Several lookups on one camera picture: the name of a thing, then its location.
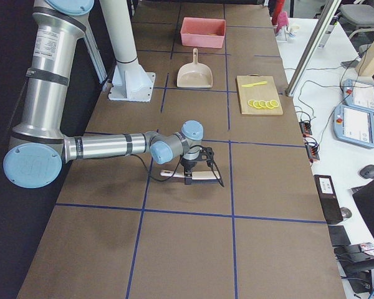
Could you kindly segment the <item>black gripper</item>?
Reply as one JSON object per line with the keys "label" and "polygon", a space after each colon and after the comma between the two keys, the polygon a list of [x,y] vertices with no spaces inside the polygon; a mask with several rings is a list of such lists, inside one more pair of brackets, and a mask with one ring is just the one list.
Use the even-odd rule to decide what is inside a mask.
{"label": "black gripper", "polygon": [[193,183],[193,168],[196,166],[198,159],[181,159],[181,165],[183,166],[184,184],[192,185]]}

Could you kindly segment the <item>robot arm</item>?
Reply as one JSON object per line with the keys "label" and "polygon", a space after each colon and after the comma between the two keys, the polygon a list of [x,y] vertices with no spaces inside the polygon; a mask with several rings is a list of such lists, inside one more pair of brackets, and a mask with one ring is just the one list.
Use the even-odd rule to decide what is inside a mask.
{"label": "robot arm", "polygon": [[12,129],[4,157],[6,177],[24,188],[50,184],[72,160],[149,153],[158,164],[179,158],[189,174],[203,154],[203,126],[189,120],[179,132],[164,136],[154,131],[121,135],[65,136],[60,130],[75,47],[84,39],[98,74],[101,56],[94,49],[89,26],[93,1],[36,1],[38,25],[32,65],[20,124]]}

